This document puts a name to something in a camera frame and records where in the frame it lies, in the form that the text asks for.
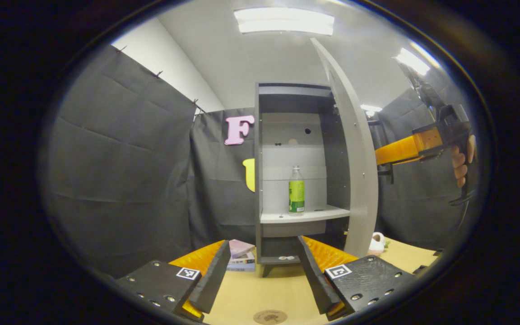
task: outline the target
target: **stack of books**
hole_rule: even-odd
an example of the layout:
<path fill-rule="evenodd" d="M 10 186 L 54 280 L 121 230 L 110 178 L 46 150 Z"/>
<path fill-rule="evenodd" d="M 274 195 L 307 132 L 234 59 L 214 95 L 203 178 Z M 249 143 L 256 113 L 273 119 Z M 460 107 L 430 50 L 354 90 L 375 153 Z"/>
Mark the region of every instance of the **stack of books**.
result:
<path fill-rule="evenodd" d="M 229 241 L 231 258 L 226 271 L 254 272 L 256 271 L 256 259 L 252 248 L 254 245 L 233 239 Z"/>

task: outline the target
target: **green bottle label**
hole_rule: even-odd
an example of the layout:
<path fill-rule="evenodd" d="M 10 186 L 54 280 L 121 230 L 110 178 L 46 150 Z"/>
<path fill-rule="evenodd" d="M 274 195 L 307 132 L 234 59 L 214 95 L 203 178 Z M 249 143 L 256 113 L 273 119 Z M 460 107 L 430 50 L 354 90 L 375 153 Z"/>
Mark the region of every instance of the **green bottle label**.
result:
<path fill-rule="evenodd" d="M 288 211 L 303 212 L 304 211 L 304 181 L 288 182 Z"/>

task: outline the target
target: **black fabric backdrop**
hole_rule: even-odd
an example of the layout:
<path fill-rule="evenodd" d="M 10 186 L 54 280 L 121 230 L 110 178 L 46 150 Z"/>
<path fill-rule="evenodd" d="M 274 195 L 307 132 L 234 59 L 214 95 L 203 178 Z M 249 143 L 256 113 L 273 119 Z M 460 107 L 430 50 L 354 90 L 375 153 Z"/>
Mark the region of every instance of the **black fabric backdrop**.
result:
<path fill-rule="evenodd" d="M 254 128 L 244 143 L 226 146 L 227 117 L 254 115 L 254 108 L 197 115 L 190 132 L 188 202 L 194 248 L 221 239 L 256 243 L 254 192 L 246 186 L 245 159 L 254 158 Z"/>
<path fill-rule="evenodd" d="M 470 107 L 452 83 L 429 70 L 425 80 L 431 83 L 445 103 Z M 409 88 L 377 113 L 386 129 L 388 143 L 410 136 L 415 128 L 433 123 L 427 107 Z M 375 148 L 385 145 L 380 127 L 371 128 Z M 460 196 L 453 173 L 450 150 L 440 158 L 413 161 L 394 168 L 394 184 L 387 176 L 379 177 L 379 205 L 376 231 L 388 237 L 426 249 L 440 249 L 456 235 L 463 216 L 463 206 L 452 207 L 448 201 Z"/>
<path fill-rule="evenodd" d="M 49 141 L 49 207 L 60 230 L 118 278 L 191 249 L 186 210 L 195 107 L 106 47 L 64 98 Z"/>

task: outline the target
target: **ceiling light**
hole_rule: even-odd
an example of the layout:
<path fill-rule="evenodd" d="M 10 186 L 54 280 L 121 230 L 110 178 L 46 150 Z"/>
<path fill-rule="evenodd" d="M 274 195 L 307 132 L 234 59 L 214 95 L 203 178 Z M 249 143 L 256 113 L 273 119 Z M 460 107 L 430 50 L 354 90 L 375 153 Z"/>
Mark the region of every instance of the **ceiling light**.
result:
<path fill-rule="evenodd" d="M 251 8 L 234 12 L 241 33 L 296 31 L 332 35 L 334 17 L 294 8 Z"/>
<path fill-rule="evenodd" d="M 405 50 L 404 48 L 400 49 L 400 53 L 395 58 L 398 62 L 402 64 L 406 64 L 411 68 L 415 69 L 421 76 L 427 74 L 429 70 L 429 66 L 424 64 L 421 59 L 415 57 L 412 53 Z"/>
<path fill-rule="evenodd" d="M 421 53 L 421 55 L 425 57 L 430 64 L 432 64 L 432 66 L 435 68 L 440 68 L 439 62 L 437 62 L 437 60 L 435 60 L 435 58 L 433 58 L 433 56 L 425 51 L 425 49 L 423 49 L 419 44 L 411 42 L 410 45 L 419 53 Z"/>
<path fill-rule="evenodd" d="M 376 106 L 370 106 L 370 105 L 361 105 L 361 109 L 365 110 L 365 111 L 382 111 L 382 108 L 381 107 L 376 107 Z"/>

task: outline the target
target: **table surface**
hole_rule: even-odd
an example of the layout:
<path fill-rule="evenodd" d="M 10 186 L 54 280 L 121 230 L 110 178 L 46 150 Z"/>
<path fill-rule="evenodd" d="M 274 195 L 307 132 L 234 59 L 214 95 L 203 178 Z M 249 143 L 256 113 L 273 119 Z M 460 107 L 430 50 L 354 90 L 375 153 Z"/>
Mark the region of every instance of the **table surface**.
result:
<path fill-rule="evenodd" d="M 421 265 L 431 265 L 435 251 L 414 247 L 386 238 L 388 248 L 380 255 L 388 263 L 413 273 Z M 262 277 L 263 265 L 255 272 L 231 272 L 224 275 L 210 314 L 204 315 L 209 325 L 257 325 L 254 314 L 264 310 L 283 311 L 283 325 L 323 325 L 325 315 L 318 313 L 312 290 L 301 264 L 274 267 Z"/>

